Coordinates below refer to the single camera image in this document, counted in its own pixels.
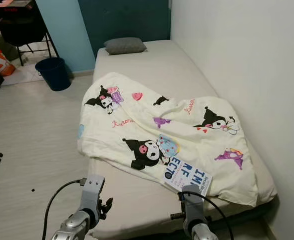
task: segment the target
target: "black cable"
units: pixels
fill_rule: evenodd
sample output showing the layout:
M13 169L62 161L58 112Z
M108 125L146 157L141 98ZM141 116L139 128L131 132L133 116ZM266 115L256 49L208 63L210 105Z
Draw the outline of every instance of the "black cable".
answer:
M56 195L63 189L65 188L66 186L70 185L70 184L75 184L75 183L80 183L80 179L78 180L74 180L74 181L70 181L70 182L67 182L66 184L62 185L55 193L54 195L52 195L49 203L48 203L48 206L46 208L46 212L45 212L45 219L43 221L43 231L42 231L42 240L45 240L46 238L46 232L47 232L47 219L48 219L48 213L49 213L49 208L50 208L50 205L53 201L53 199L56 197Z
M196 195L204 200L206 200L207 202L209 202L212 206L214 206L216 208L216 210L218 210L218 212L221 214L223 220L226 222L227 224L227 227L228 227L228 230L229 230L229 233L230 233L230 237L231 237L231 240L234 240L234 237L233 237L233 233L232 233L232 229L229 225L229 222L226 218L226 216L223 214L223 212L221 211L221 209L213 202L211 201L210 199L208 199L207 197L205 196L202 196L201 194L197 193L197 192L194 192L194 191L182 191L182 192L179 192L178 193L180 196L183 195L183 194L191 194L191 195Z

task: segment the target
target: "baseboard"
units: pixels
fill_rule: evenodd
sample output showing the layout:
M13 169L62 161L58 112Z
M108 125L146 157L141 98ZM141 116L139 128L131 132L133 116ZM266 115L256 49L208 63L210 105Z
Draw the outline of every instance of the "baseboard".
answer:
M73 71L70 76L75 77L82 77L82 76L92 76L93 75L93 69L92 70L86 70L86 71Z
M271 228L269 227L269 225L267 224L267 222L265 221L263 217L260 218L260 224L269 240L277 240L275 234L273 233L273 231L271 230Z

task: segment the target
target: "paper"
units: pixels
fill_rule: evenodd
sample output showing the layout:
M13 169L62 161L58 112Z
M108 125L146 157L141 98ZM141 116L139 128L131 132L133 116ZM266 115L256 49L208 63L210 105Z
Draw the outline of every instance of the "paper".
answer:
M165 170L163 179L165 183L180 192L184 185L196 184L199 186L200 194L206 196L212 176L173 157Z

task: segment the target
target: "gray pillow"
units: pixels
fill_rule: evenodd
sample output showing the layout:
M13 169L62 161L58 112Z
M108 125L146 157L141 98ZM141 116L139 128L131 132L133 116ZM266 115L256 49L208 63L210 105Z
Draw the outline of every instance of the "gray pillow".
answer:
M104 43L109 54L141 53L147 49L145 44L137 37L122 37L108 40Z

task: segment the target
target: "mattress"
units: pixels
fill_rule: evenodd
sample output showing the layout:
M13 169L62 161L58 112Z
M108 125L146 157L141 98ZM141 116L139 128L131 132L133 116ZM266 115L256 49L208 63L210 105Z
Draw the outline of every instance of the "mattress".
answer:
M214 89L189 57L172 41L145 42L141 53L109 55L101 48L93 80L109 72L118 72L142 83L165 97L178 100L217 96ZM277 194L265 164L248 142L259 189L258 205ZM90 174L105 177L103 200L113 197L113 207L106 220L99 222L91 234L100 240L129 239L155 233L170 233L182 228L182 219L170 220L170 214L181 211L178 197L158 183L123 172L102 159L90 159ZM246 205L211 198L227 216L251 209ZM213 220L219 213L205 202L205 215Z

